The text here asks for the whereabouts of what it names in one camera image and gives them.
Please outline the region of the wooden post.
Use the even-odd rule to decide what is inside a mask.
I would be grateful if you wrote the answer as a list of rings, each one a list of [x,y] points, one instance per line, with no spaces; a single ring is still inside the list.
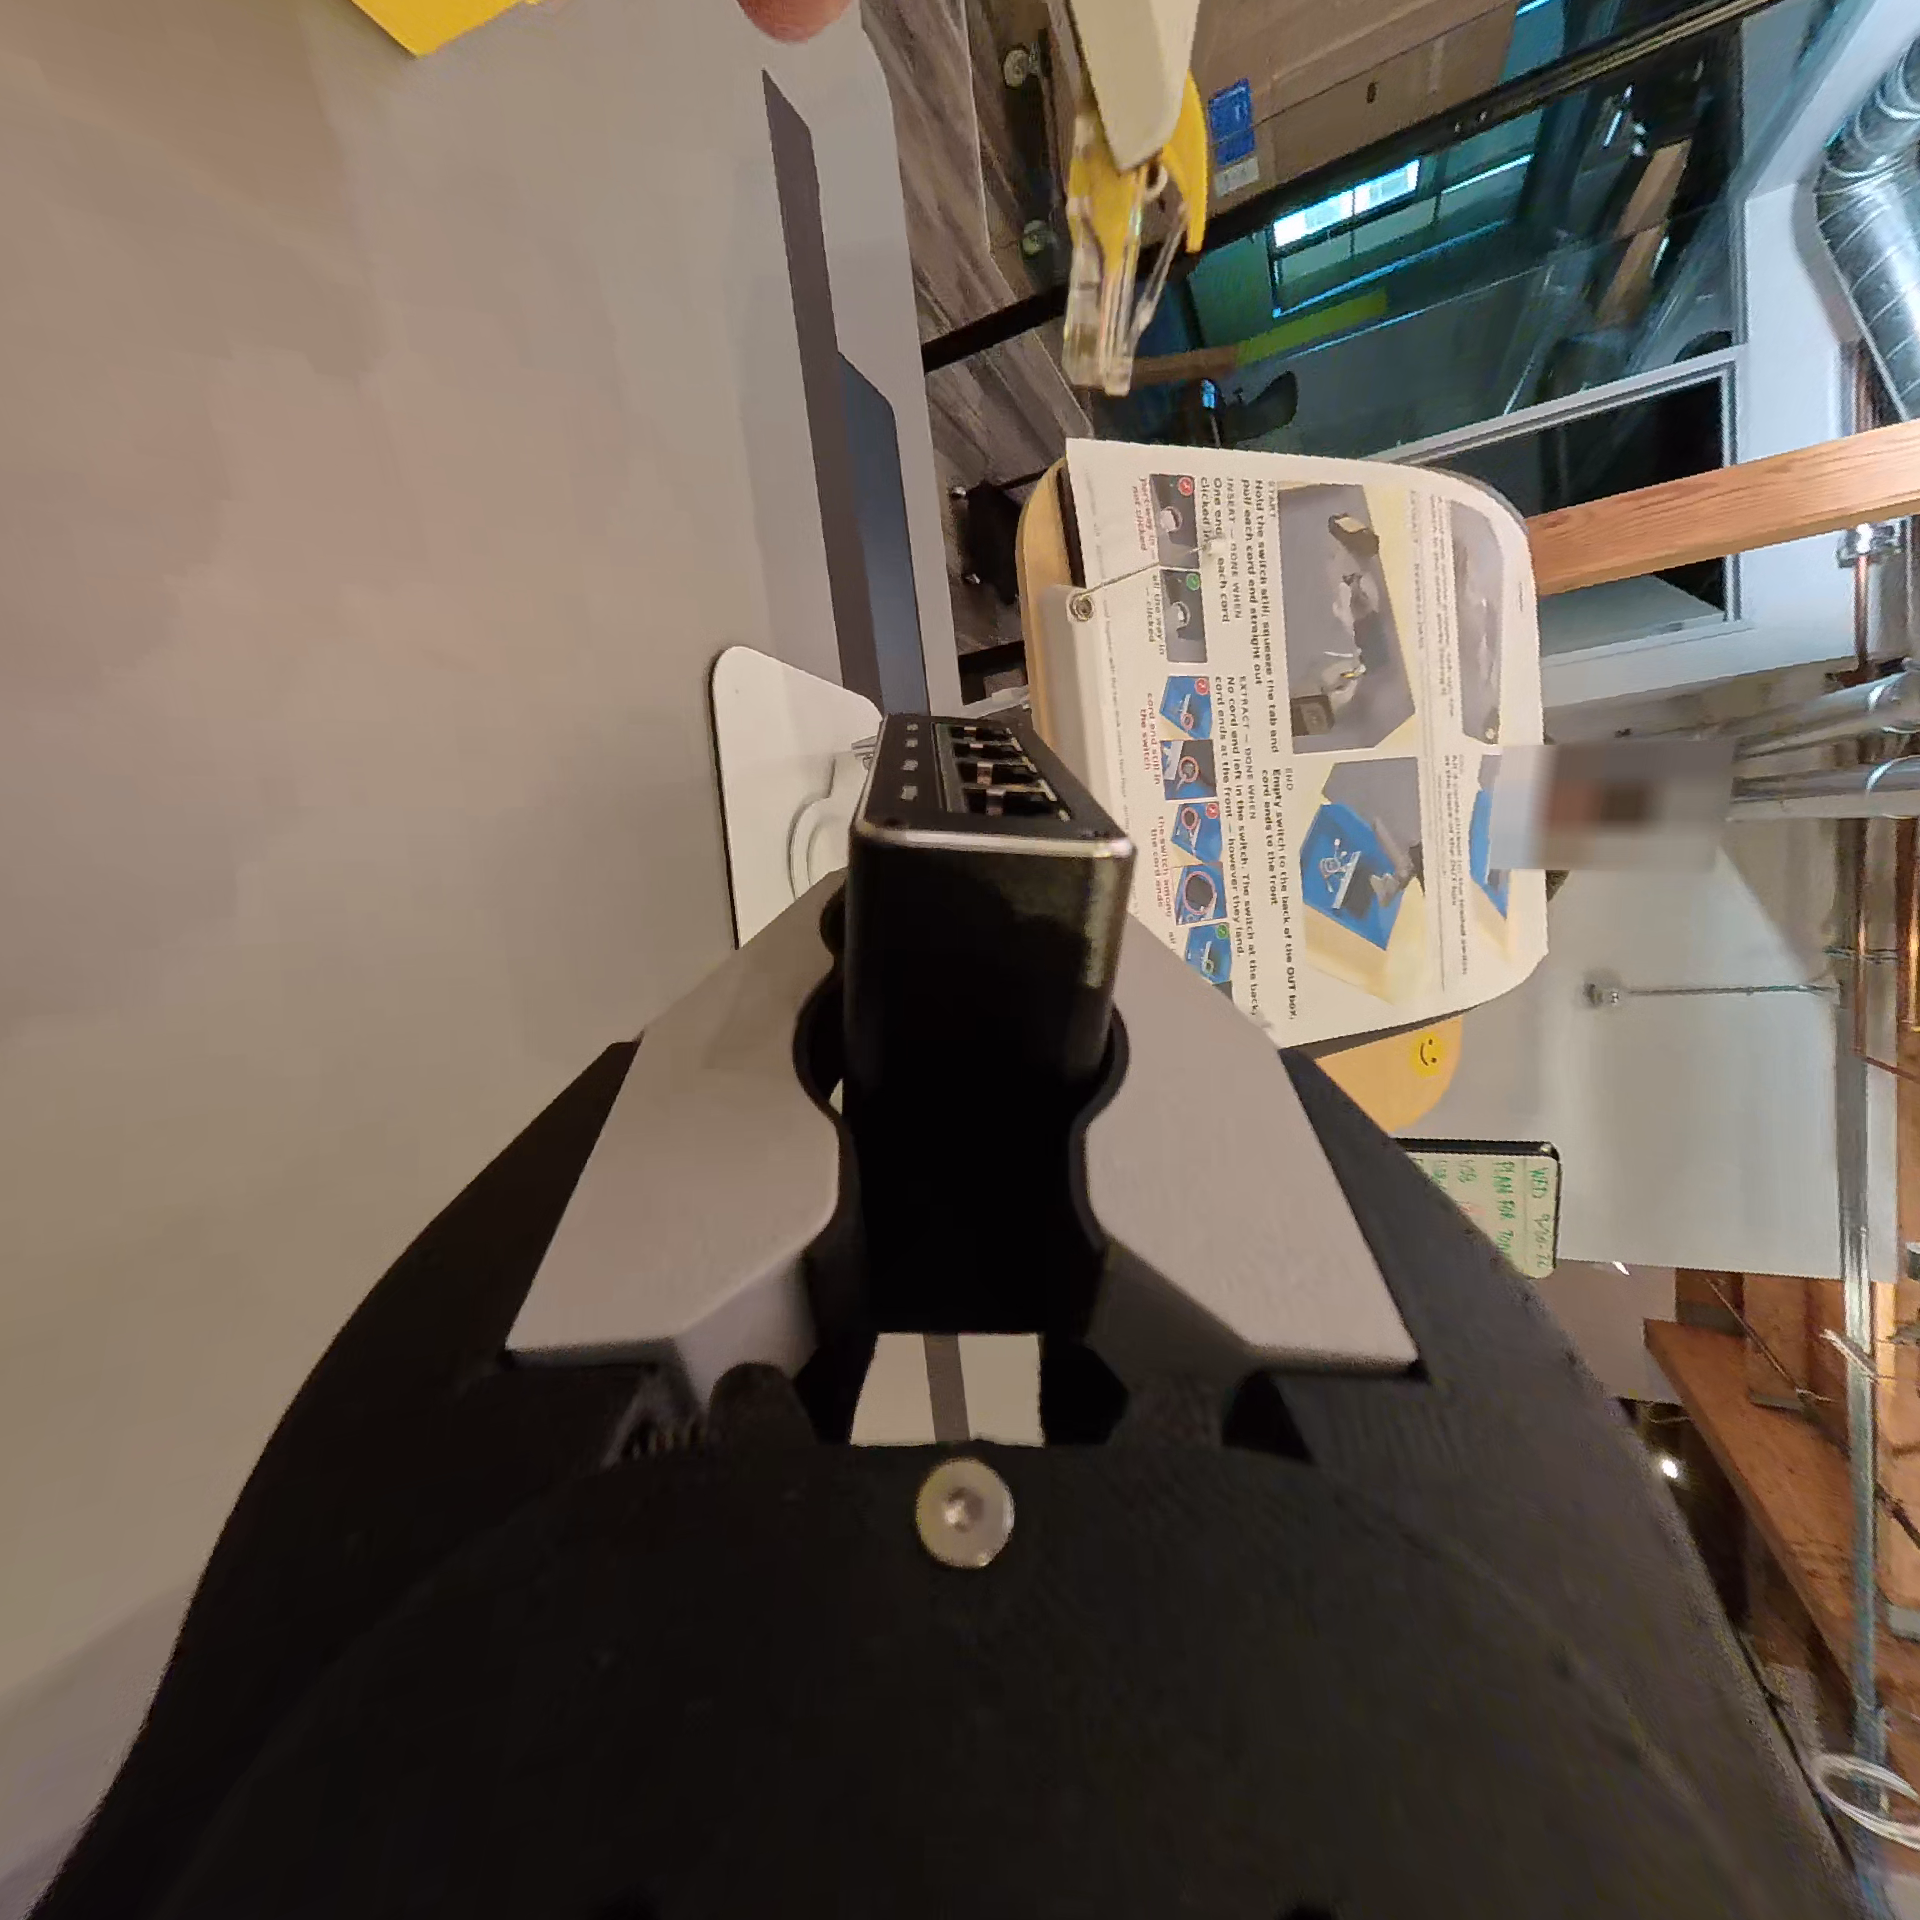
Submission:
[[[1528,516],[1536,598],[1914,516],[1916,436],[1890,422]]]

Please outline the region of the black ethernet splitter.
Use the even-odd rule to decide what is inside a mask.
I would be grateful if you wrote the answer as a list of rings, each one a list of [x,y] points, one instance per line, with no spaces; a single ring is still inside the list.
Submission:
[[[863,1330],[1084,1330],[1135,856],[1031,722],[882,719],[837,944]]]

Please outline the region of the large whiteboard green writing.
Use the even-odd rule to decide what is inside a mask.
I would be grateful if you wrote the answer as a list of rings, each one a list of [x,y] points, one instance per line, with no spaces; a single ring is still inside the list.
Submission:
[[[1543,1280],[1556,1268],[1564,1164],[1552,1144],[1402,1138],[1400,1146],[1515,1271]]]

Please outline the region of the wooden display board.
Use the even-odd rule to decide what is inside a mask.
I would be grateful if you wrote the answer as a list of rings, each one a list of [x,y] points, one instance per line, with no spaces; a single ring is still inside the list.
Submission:
[[[1102,804],[1116,804],[1114,782],[1089,761],[1089,709],[1077,678],[1089,624],[1068,611],[1078,592],[1068,519],[1068,465],[1057,457],[1027,492],[1015,531],[1027,709],[1078,782]],[[1376,1035],[1318,1041],[1310,1054],[1384,1132],[1409,1134],[1455,1085],[1465,1058],[1465,1021],[1451,1015]]]

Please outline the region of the silver air duct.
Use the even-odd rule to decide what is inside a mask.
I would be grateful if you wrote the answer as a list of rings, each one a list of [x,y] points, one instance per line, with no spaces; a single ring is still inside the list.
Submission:
[[[1916,42],[1825,144],[1813,216],[1888,399],[1916,419]]]

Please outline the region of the white stand base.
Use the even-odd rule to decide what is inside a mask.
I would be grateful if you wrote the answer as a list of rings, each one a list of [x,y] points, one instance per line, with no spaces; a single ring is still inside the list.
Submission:
[[[709,671],[709,715],[733,943],[744,948],[843,873],[882,711],[851,689],[730,646]]]

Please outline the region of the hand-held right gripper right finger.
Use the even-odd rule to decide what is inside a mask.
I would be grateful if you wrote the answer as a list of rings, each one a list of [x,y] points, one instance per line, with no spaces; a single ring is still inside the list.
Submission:
[[[1114,1047],[1082,1148],[1109,1243],[1098,1359],[1118,1378],[1409,1371],[1414,1338],[1278,1047],[1135,919]]]

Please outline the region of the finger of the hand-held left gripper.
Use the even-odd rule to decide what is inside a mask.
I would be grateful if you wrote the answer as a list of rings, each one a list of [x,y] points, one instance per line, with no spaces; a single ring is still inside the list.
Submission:
[[[1114,164],[1153,160],[1184,110],[1197,3],[1072,3],[1072,23]]]

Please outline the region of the yellow plastic bin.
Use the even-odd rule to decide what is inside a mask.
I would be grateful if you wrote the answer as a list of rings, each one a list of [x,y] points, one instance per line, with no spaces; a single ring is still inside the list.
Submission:
[[[413,59],[426,59],[445,45],[474,35],[491,22],[527,7],[515,0],[362,0],[353,7],[373,18]]]

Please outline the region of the printed instruction sheet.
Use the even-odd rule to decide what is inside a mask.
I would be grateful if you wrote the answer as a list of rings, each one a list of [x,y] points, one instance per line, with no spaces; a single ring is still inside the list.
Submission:
[[[1492,856],[1544,719],[1523,519],[1449,470],[1072,442],[1037,711],[1132,916],[1283,1047],[1463,1015],[1544,956]]]

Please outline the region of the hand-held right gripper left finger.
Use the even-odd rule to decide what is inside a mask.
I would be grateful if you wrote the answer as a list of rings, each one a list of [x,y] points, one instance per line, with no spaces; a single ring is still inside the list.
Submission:
[[[693,1394],[742,1363],[798,1374],[804,1254],[837,1205],[836,1120],[798,1022],[831,978],[816,883],[639,1035],[508,1330],[531,1363],[659,1359]]]

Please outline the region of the cardboard box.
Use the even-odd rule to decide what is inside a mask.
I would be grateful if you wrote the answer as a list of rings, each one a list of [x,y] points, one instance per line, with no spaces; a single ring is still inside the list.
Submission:
[[[1210,211],[1488,90],[1515,18],[1515,3],[1199,3]]]

